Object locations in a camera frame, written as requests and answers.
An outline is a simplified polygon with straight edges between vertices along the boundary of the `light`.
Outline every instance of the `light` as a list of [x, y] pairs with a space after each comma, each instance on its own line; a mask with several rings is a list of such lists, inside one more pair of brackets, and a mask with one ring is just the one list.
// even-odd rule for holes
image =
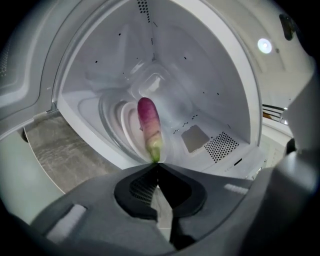
[[261, 38], [258, 41], [258, 48], [264, 54], [269, 54], [272, 51], [271, 42], [265, 38]]

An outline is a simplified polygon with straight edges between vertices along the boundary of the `radish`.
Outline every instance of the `radish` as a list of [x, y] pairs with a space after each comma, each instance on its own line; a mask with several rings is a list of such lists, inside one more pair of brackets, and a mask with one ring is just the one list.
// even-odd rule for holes
[[150, 153], [153, 163], [160, 160], [163, 146], [160, 119], [155, 104], [149, 98], [138, 101], [138, 116], [143, 132], [145, 149]]

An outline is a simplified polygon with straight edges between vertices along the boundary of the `pink radish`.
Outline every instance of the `pink radish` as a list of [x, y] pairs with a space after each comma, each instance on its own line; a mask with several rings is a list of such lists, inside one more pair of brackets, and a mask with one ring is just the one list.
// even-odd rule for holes
[[159, 162], [163, 146], [160, 119], [155, 104], [149, 98], [138, 101], [138, 116], [143, 131], [145, 148], [153, 163]]

